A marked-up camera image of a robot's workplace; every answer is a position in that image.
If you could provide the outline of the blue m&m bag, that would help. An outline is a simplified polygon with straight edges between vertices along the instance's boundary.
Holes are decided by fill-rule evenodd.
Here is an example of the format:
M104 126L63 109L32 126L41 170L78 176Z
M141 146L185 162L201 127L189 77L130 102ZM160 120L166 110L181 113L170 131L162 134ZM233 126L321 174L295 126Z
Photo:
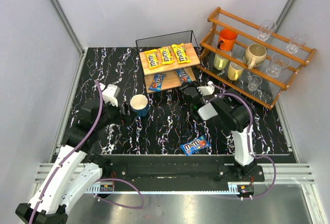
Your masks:
M183 68L176 69L175 71L178 74L178 77L179 77L179 80L180 80L181 84L192 82L191 78L189 77L189 75L187 74L187 72Z
M206 149L209 147L210 147L210 143L205 139L203 135L180 146L184 154L187 156L190 156L202 149Z
M166 74L165 73L157 73L154 75L154 79L149 87L150 91L156 91L160 92L163 80L165 78Z

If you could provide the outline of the yellow M&M bag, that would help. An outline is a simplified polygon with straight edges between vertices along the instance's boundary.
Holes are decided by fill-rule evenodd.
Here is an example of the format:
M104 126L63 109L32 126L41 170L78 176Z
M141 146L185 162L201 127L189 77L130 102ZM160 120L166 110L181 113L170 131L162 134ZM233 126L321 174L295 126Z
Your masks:
M159 68L162 66L161 62L158 60L157 49L151 49L144 52L144 55L148 61L148 68L150 70Z
M162 65L172 64L174 62L171 50L168 46L158 49L161 55Z
M172 44L173 52L175 53L178 64L190 63L191 60L185 48L185 44Z

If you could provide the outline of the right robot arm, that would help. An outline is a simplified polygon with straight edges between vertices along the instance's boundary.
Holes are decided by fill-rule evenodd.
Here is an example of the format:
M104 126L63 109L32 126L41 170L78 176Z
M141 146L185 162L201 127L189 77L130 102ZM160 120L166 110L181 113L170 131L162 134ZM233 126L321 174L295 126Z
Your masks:
M255 108L234 89L215 94L220 87L211 81L206 86L196 81L183 83L179 87L189 114L197 121L218 118L221 125L232 132L235 147L233 171L243 178L256 167L252 150L252 125Z

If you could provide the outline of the blue M&M bag front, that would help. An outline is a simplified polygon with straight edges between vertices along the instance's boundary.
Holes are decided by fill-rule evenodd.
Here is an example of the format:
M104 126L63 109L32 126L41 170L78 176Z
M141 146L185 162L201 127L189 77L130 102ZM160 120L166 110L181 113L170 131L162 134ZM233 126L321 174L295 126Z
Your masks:
M209 147L210 147L210 143L205 139L203 135L180 146L184 154L187 156L190 156L202 149L206 149Z

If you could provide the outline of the two-tier wood wire shelf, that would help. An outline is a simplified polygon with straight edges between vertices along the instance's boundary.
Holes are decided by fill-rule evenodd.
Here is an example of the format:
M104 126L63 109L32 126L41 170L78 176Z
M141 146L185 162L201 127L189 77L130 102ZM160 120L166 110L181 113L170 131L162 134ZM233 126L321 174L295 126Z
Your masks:
M188 62L180 63L176 53L173 51L172 45L183 45L186 50L186 54L189 57ZM163 64L162 53L160 49L167 47L172 54L173 62L170 64ZM181 81L177 74L178 69L184 69L191 80L195 80L193 67L199 66L201 63L199 47L194 35L193 30L169 33L166 35L153 36L136 40L136 48L139 52L140 61L142 64L144 81L147 93L154 93L150 90L150 86L153 84L153 80L156 74L165 74L161 85L161 90L168 90L181 86ZM159 61L159 67L150 68L151 57L146 56L146 51L155 50L157 53L157 59Z

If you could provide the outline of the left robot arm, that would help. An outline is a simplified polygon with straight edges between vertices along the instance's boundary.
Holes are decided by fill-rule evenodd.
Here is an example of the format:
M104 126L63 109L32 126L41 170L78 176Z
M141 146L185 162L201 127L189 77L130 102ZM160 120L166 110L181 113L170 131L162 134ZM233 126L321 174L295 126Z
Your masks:
M122 125L126 120L115 97L87 100L78 122L66 131L67 141L43 184L27 203L18 205L15 213L23 223L66 223L88 188L113 175L110 159L89 153L98 132L107 124Z

